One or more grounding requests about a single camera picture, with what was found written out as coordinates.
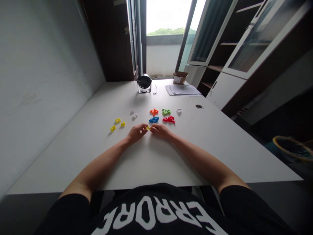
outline tree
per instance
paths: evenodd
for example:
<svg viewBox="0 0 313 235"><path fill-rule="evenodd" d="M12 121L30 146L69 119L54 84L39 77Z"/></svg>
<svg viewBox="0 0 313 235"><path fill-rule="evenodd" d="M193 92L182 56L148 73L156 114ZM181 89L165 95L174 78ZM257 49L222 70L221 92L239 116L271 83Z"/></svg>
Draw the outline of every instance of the tree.
<svg viewBox="0 0 313 235"><path fill-rule="evenodd" d="M177 28L177 29L170 29L170 28L160 28L152 33L148 33L147 36L152 35L174 35L174 34L184 34L185 29L184 28ZM195 34L196 31L194 29L189 30L190 34Z"/></svg>

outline white desk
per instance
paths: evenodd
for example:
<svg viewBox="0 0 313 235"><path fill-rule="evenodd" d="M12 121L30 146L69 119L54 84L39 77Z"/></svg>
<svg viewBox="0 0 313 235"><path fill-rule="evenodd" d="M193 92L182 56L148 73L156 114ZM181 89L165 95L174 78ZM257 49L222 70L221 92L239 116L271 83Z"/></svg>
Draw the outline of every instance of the white desk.
<svg viewBox="0 0 313 235"><path fill-rule="evenodd" d="M105 83L59 133L8 194L62 192L78 173L103 151L126 137L130 128L148 123L153 108L170 109L176 124L165 123L175 134L205 149L247 183L301 180L274 155L201 97L169 96L164 85L153 81L149 94L139 94L136 82ZM204 109L197 109L201 104ZM182 108L177 115L176 109ZM133 120L130 110L138 113ZM126 122L116 125L116 118ZM175 186L208 184L172 144L148 132L119 159L102 189L130 189L166 182Z"/></svg>

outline small desk fan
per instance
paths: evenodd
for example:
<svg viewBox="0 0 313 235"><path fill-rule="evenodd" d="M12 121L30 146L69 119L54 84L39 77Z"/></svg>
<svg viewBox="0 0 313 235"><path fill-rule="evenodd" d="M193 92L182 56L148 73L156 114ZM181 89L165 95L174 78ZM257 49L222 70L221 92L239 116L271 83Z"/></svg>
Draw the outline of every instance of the small desk fan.
<svg viewBox="0 0 313 235"><path fill-rule="evenodd" d="M137 79L138 93L149 93L151 92L152 80L148 74L141 74Z"/></svg>

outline black t-shirt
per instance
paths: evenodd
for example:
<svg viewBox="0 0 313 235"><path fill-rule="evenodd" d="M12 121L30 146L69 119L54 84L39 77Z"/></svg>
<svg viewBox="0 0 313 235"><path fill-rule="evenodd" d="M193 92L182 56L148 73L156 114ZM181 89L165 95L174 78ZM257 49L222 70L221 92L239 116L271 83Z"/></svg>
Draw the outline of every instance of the black t-shirt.
<svg viewBox="0 0 313 235"><path fill-rule="evenodd" d="M89 220L80 194L57 200L35 234L294 234L252 190L229 186L220 202L224 217L196 196L169 184L132 189Z"/></svg>

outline trash bin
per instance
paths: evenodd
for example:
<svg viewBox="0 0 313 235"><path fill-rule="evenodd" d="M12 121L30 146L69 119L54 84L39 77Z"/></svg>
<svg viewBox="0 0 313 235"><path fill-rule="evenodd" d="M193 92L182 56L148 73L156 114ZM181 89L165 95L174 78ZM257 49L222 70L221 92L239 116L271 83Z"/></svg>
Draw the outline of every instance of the trash bin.
<svg viewBox="0 0 313 235"><path fill-rule="evenodd" d="M284 163L295 161L313 162L313 151L292 137L275 136L273 141L264 147Z"/></svg>

